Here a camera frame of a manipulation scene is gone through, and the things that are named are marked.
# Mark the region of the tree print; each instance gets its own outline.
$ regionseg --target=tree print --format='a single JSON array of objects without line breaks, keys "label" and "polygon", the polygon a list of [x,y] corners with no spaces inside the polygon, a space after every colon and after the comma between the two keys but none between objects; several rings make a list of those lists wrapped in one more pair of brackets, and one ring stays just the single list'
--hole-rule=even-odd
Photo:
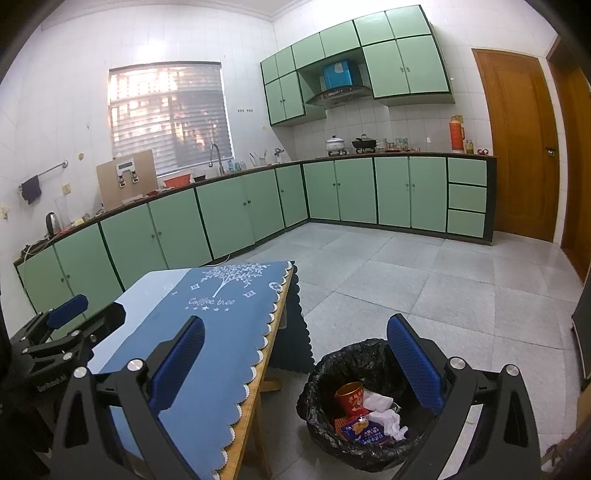
[{"label": "tree print", "polygon": [[204,277],[201,281],[209,280],[210,278],[221,278],[222,284],[213,294],[212,298],[218,294],[218,292],[228,283],[233,280],[241,281],[244,283],[244,288],[251,284],[251,279],[255,277],[262,277],[263,270],[268,265],[261,265],[258,263],[248,265],[221,265],[219,267],[213,267],[211,270],[204,273]]}]

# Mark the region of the window blinds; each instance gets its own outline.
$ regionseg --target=window blinds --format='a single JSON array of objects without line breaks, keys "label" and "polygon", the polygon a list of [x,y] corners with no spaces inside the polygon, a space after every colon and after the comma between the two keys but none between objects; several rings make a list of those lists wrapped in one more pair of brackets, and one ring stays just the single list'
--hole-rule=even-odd
[{"label": "window blinds", "polygon": [[219,63],[111,70],[109,110],[114,155],[152,149],[157,175],[233,155]]}]

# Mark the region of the drawer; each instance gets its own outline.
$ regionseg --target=drawer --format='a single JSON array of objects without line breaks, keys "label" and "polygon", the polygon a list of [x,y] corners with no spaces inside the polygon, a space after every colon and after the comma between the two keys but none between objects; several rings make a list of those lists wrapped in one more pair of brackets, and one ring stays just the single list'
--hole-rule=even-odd
[{"label": "drawer", "polygon": [[484,213],[447,211],[447,232],[458,235],[484,236]]},{"label": "drawer", "polygon": [[450,183],[449,208],[486,212],[486,188]]},{"label": "drawer", "polygon": [[447,168],[449,181],[486,186],[486,160],[449,157]]}]

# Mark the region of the towel rack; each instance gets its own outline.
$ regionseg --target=towel rack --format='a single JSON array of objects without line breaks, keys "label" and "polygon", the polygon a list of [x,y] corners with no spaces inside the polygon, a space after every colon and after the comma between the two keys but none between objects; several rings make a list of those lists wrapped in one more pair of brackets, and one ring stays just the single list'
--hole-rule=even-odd
[{"label": "towel rack", "polygon": [[[63,162],[61,162],[59,165],[56,165],[52,168],[48,168],[47,170],[42,171],[41,173],[38,173],[37,176],[40,177],[41,175],[45,175],[46,173],[49,173],[51,170],[55,170],[56,168],[66,168],[68,166],[68,161],[64,160]],[[19,190],[22,190],[22,183],[18,186]]]}]

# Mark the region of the dark towel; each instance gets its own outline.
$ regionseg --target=dark towel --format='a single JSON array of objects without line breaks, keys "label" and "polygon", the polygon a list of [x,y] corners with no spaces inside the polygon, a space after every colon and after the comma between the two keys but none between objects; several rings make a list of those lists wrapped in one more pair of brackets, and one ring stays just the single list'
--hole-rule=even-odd
[{"label": "dark towel", "polygon": [[21,188],[22,198],[24,198],[29,205],[41,196],[41,187],[39,186],[39,177],[37,175],[23,183]]}]

